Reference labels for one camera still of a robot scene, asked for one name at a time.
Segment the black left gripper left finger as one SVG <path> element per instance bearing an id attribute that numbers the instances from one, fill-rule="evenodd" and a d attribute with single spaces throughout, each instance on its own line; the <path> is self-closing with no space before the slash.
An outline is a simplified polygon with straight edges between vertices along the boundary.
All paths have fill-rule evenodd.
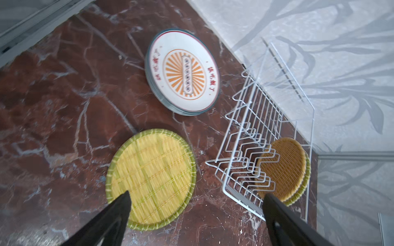
<path id="1" fill-rule="evenodd" d="M 62 245 L 120 246 L 128 224 L 131 205 L 130 194 L 126 191 Z"/>

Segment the white plate with red characters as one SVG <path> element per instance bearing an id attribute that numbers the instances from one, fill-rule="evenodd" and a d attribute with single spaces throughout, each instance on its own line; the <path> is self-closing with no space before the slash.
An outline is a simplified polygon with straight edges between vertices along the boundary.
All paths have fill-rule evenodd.
<path id="1" fill-rule="evenodd" d="M 170 111 L 179 114 L 179 115 L 183 115 L 183 116 L 196 116 L 199 115 L 199 112 L 191 112 L 191 111 L 186 111 L 183 110 L 177 106 L 175 106 L 174 104 L 172 104 L 158 89 L 158 87 L 156 86 L 156 83 L 154 82 L 153 79 L 153 75 L 152 72 L 150 70 L 149 67 L 149 62 L 148 60 L 145 60 L 145 73 L 146 73 L 146 78 L 148 81 L 148 84 L 152 90 L 152 92 L 154 93 L 154 95 L 156 96 L 156 98 Z"/>

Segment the white wire dish rack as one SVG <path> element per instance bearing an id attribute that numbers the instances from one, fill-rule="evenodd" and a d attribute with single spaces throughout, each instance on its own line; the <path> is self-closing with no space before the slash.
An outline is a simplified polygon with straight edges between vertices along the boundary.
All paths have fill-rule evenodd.
<path id="1" fill-rule="evenodd" d="M 277 193 L 282 182 L 269 168 L 281 163 L 275 141 L 291 138 L 311 159 L 315 108 L 273 43 L 242 72 L 245 80 L 234 96 L 235 107 L 225 118 L 229 124 L 215 158 L 214 169 L 222 192 L 249 213 L 264 219 L 263 196 Z"/>

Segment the beige patterned plate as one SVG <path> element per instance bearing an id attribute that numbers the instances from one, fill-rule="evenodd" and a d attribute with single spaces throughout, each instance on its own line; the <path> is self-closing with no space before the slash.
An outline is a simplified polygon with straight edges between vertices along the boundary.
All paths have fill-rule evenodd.
<path id="1" fill-rule="evenodd" d="M 185 210 L 196 179 L 196 160 L 188 142 L 173 131 L 149 129 L 125 141 L 112 158 L 106 198 L 112 203 L 129 192 L 128 227 L 157 230 Z"/>
<path id="2" fill-rule="evenodd" d="M 270 151 L 258 159 L 258 165 L 275 182 L 273 195 L 286 202 L 301 187 L 307 172 L 307 154 L 298 141 L 284 137 L 272 142 Z"/>
<path id="3" fill-rule="evenodd" d="M 304 192 L 307 190 L 307 186 L 309 184 L 312 168 L 311 168 L 311 164 L 310 164 L 310 158 L 307 153 L 305 153 L 305 157 L 306 157 L 306 173 L 305 173 L 302 183 L 301 183 L 300 187 L 298 188 L 298 190 L 296 191 L 296 193 L 284 202 L 284 204 L 286 206 L 291 206 L 295 202 L 297 202 L 302 197 Z"/>

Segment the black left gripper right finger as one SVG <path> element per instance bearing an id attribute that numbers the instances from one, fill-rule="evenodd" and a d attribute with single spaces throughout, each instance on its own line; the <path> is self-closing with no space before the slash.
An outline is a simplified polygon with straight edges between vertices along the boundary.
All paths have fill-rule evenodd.
<path id="1" fill-rule="evenodd" d="M 273 246 L 332 245 L 274 195 L 265 195 L 262 210 Z"/>

